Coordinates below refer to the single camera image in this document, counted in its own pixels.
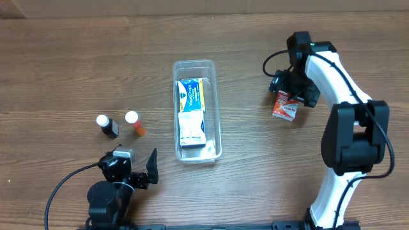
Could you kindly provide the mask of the red white medicine box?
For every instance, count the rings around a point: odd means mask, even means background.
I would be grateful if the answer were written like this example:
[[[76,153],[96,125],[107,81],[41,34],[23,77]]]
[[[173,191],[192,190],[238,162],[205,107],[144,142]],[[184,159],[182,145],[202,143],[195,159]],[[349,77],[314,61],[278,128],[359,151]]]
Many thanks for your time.
[[[294,99],[289,99],[290,94],[279,91],[276,96],[276,101],[272,111],[272,116],[293,121],[295,119],[298,102]]]

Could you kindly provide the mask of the orange pill bottle white cap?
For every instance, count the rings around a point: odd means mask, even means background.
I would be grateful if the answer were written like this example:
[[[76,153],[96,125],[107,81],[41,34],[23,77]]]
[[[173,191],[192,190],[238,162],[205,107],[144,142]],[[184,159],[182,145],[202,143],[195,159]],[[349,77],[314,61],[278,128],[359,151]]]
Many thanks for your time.
[[[137,133],[137,135],[139,136],[144,136],[146,134],[146,130],[144,129],[140,119],[139,119],[139,115],[138,113],[136,113],[136,111],[128,111],[125,114],[125,121],[132,125],[132,127],[134,128],[135,132]]]

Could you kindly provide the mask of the clear plastic container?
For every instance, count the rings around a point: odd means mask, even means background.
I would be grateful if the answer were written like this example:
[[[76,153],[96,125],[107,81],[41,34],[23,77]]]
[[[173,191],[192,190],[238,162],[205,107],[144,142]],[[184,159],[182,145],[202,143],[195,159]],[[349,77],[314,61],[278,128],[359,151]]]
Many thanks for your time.
[[[174,139],[182,162],[214,162],[222,155],[215,63],[177,61],[173,66]]]

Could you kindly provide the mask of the white blue medicine box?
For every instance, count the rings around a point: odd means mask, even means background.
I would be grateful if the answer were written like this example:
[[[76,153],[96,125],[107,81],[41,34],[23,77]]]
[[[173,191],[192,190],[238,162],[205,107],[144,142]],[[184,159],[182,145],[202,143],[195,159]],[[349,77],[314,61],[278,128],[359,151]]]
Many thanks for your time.
[[[204,112],[179,112],[180,145],[201,146],[206,144]]]

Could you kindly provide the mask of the blue yellow cough drops box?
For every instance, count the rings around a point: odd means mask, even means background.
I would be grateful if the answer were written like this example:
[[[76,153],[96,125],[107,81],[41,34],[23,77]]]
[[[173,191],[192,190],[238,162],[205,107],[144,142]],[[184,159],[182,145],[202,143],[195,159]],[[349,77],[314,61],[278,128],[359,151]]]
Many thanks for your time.
[[[203,78],[182,79],[177,86],[180,112],[205,111]]]

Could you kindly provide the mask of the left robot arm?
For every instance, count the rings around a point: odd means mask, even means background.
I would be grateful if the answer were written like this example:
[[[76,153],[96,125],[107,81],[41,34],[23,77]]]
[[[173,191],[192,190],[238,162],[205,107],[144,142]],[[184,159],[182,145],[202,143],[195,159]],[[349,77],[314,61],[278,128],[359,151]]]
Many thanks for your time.
[[[87,193],[89,219],[86,229],[137,229],[128,219],[128,209],[137,189],[146,190],[158,183],[157,150],[146,163],[146,172],[133,172],[135,154],[118,145],[97,163],[105,177]]]

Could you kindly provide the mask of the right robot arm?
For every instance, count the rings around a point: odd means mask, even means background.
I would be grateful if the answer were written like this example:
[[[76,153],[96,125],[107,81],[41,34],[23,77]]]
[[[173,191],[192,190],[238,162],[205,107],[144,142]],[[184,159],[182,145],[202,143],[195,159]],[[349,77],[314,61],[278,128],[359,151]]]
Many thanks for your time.
[[[329,117],[321,139],[321,156],[327,170],[317,198],[303,220],[272,222],[272,229],[360,229],[357,221],[344,221],[350,199],[362,180],[372,176],[374,165],[386,151],[394,169],[394,152],[387,137],[389,107],[363,92],[343,68],[329,41],[314,42],[308,31],[297,31],[283,51],[290,66],[272,74],[269,90],[275,94],[273,116],[292,121],[298,104],[315,107],[319,97]]]

